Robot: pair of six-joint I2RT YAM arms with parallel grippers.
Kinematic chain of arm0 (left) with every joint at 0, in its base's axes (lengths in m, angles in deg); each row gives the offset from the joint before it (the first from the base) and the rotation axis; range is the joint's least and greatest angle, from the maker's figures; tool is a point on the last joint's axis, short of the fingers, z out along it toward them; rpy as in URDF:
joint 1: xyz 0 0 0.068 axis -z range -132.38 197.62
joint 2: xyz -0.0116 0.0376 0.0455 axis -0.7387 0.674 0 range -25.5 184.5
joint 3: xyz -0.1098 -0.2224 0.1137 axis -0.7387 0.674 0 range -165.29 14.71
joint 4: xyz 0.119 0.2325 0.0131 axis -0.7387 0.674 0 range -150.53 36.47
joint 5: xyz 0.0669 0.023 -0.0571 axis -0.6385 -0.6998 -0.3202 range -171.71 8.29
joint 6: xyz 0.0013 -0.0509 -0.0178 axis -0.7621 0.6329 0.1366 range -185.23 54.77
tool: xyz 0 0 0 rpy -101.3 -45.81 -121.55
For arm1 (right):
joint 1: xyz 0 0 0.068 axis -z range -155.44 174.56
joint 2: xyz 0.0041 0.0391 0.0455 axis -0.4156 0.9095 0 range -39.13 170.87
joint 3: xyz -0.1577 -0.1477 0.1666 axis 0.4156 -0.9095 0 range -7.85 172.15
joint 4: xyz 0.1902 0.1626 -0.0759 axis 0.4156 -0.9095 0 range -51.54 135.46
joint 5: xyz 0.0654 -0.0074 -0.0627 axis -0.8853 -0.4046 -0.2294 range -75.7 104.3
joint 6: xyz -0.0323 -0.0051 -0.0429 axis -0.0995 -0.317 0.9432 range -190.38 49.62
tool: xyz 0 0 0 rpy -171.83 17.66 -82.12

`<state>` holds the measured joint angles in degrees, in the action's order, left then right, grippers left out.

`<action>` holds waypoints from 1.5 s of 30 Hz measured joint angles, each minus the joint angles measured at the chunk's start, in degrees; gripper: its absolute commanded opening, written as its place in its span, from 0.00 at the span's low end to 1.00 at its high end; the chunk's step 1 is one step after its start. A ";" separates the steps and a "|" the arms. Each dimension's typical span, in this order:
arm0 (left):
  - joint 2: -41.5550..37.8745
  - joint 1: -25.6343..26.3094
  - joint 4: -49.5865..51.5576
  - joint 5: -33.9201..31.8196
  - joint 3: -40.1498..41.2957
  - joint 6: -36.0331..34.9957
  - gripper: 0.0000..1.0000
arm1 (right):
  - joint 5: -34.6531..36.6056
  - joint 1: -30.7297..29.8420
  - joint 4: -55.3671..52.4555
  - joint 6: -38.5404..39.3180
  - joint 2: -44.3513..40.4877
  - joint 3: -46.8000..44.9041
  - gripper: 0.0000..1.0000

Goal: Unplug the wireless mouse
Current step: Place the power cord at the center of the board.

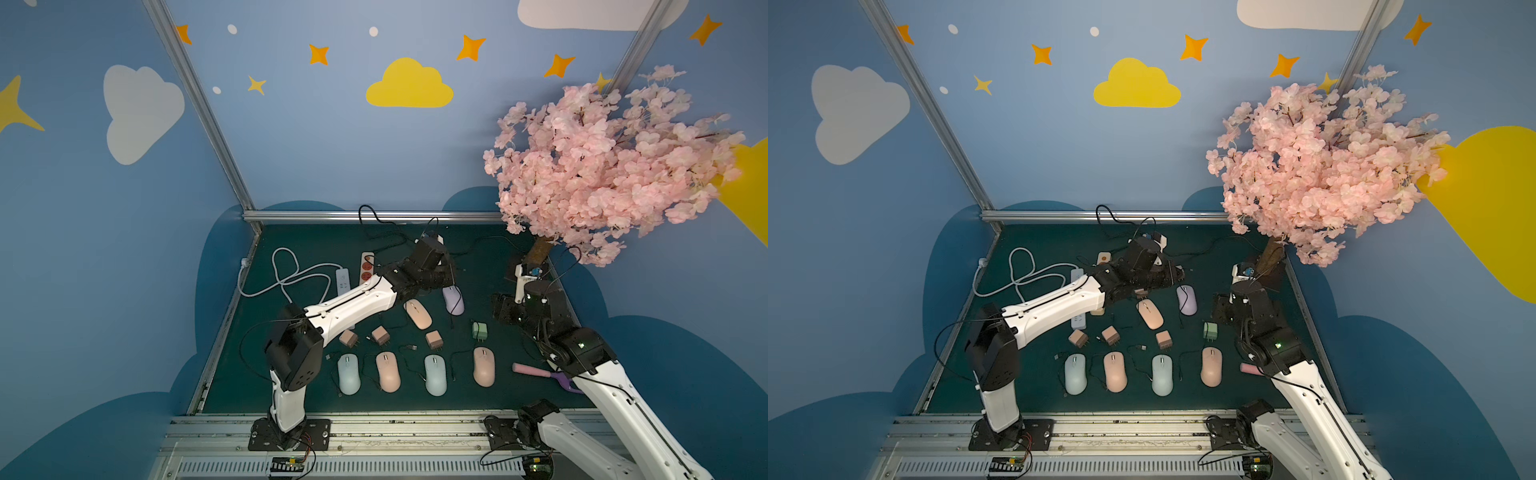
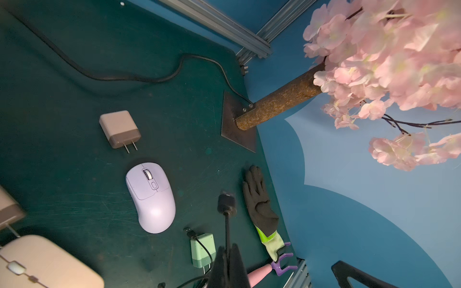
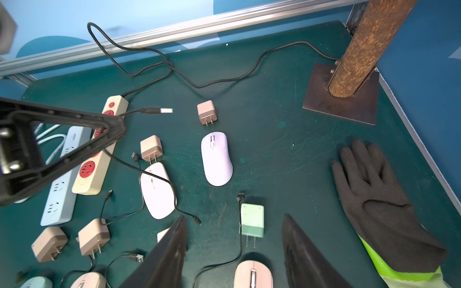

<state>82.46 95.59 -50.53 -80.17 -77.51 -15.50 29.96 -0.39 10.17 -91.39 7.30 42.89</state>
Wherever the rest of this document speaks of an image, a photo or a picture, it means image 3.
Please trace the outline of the pink USB charger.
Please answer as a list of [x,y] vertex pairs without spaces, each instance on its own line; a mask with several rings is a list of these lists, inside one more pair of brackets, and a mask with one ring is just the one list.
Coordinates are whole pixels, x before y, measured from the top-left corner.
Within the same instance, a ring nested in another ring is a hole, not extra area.
[[31,248],[38,262],[54,261],[68,243],[67,235],[59,227],[47,227],[32,243]]
[[95,259],[96,253],[102,252],[102,247],[110,241],[110,233],[105,219],[95,218],[78,233],[78,242],[82,256]]

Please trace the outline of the white power strip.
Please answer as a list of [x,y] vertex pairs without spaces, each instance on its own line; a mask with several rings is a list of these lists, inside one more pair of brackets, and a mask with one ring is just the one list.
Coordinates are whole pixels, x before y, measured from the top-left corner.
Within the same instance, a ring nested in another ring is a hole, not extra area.
[[[87,143],[91,138],[91,128],[70,127],[64,140],[60,157],[67,156],[76,148]],[[76,166],[57,178],[50,187],[50,192],[44,207],[41,226],[53,226],[67,223],[72,219],[76,194],[72,192],[73,184],[78,176],[79,168]]]

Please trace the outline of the peach wireless mouse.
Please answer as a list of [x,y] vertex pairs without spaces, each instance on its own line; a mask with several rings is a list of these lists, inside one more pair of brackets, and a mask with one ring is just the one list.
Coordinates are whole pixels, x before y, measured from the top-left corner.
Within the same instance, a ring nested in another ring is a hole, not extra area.
[[173,213],[177,200],[173,188],[167,182],[142,174],[140,186],[145,204],[153,218],[161,220]]

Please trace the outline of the beige wooden power strip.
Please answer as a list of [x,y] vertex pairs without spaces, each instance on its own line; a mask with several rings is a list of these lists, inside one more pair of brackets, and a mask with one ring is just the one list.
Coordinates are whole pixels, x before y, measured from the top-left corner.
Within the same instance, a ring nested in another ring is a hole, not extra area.
[[[127,111],[128,101],[122,96],[111,96],[107,99],[102,114],[118,116]],[[101,192],[103,182],[110,164],[110,157],[105,152],[87,159],[80,166],[72,187],[72,193],[85,196],[97,195]]]

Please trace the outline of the pink wireless mouse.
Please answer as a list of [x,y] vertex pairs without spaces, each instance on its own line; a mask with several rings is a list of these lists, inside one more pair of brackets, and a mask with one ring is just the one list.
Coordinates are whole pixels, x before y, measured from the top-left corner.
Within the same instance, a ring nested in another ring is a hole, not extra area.
[[88,272],[76,279],[71,288],[105,288],[106,279],[98,272]]
[[273,288],[273,276],[264,264],[246,260],[241,262],[234,276],[234,288]]

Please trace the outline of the pink USB charger plug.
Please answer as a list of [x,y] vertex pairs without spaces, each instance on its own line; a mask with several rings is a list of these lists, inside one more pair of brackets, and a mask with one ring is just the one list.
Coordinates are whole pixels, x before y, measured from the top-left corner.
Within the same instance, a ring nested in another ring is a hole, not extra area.
[[157,242],[158,243],[163,239],[163,237],[168,233],[168,231],[169,231],[169,228],[167,228],[165,230],[162,230],[161,232],[159,232],[157,234]]

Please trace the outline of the green USB charger plug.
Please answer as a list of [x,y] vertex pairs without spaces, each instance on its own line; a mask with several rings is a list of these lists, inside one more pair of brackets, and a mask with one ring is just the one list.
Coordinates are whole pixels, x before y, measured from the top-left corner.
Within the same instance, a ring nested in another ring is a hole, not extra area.
[[253,247],[256,248],[256,239],[263,238],[265,233],[265,208],[263,205],[241,205],[241,234],[246,237],[248,246],[249,237],[253,237]]

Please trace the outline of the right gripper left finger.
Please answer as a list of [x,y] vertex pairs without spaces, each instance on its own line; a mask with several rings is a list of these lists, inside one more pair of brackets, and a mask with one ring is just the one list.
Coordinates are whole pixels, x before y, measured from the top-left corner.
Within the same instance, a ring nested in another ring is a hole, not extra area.
[[185,217],[178,217],[123,288],[179,288],[187,246]]

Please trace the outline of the purple wireless mouse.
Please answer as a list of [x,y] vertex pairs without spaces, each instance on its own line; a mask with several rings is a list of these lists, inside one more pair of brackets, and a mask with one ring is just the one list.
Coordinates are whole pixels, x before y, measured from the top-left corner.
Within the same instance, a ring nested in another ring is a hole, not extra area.
[[206,180],[215,187],[227,184],[234,167],[228,149],[228,140],[223,132],[206,135],[200,144]]

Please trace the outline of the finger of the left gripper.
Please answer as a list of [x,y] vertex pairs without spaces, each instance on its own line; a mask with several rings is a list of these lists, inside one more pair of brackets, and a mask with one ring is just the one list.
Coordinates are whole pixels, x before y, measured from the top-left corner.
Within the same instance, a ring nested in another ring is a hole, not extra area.
[[[127,131],[122,114],[95,114],[2,98],[1,206],[25,201],[120,140]],[[61,158],[64,140],[73,126],[91,128],[91,138]]]

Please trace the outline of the pink wireless mouse front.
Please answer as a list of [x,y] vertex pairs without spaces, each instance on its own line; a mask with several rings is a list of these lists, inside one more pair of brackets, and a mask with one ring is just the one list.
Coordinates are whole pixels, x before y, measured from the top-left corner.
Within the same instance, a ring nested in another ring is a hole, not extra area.
[[88,272],[76,279],[71,288],[105,288],[106,279],[98,272]]

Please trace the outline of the light green wireless mouse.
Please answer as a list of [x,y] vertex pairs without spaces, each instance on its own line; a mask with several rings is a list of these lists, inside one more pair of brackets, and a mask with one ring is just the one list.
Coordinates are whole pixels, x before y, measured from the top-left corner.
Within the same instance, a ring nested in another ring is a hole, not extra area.
[[28,279],[20,288],[53,288],[52,282],[43,276]]

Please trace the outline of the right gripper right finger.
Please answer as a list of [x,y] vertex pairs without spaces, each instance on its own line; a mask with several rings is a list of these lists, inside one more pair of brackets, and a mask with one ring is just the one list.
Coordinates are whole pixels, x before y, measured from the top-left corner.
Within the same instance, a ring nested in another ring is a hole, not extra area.
[[349,288],[351,285],[329,263],[292,218],[282,221],[282,243],[291,288]]

